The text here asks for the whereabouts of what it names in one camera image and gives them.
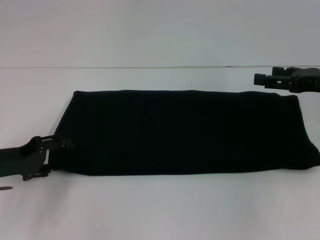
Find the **white background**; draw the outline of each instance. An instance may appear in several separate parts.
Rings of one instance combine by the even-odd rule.
[[[270,67],[253,66],[320,65],[319,5],[311,0],[1,0],[0,148],[52,134],[77,90],[289,95],[253,85],[254,73],[271,73]],[[144,68],[176,66],[252,67]],[[308,136],[319,149],[320,94],[298,97]],[[14,187],[0,191],[1,240],[320,236],[319,167],[180,176],[53,172],[28,182],[19,175],[3,177],[0,186]]]

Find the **black fabric pouch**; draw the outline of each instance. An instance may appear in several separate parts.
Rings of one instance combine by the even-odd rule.
[[[74,92],[51,151],[54,170],[91,175],[241,173],[320,165],[295,95]]]

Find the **black cloth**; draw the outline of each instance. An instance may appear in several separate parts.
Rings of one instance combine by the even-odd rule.
[[[320,165],[298,98],[264,92],[74,92],[54,170],[91,175],[241,173]]]

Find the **white surface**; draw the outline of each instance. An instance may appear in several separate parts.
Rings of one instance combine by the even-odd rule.
[[[0,148],[52,134],[72,92],[264,91],[270,68],[0,69]],[[277,91],[289,95],[287,91]],[[320,94],[298,94],[320,148]],[[316,240],[320,167],[241,174],[0,178],[1,240]]]
[[[0,67],[320,65],[317,0],[1,0]]]

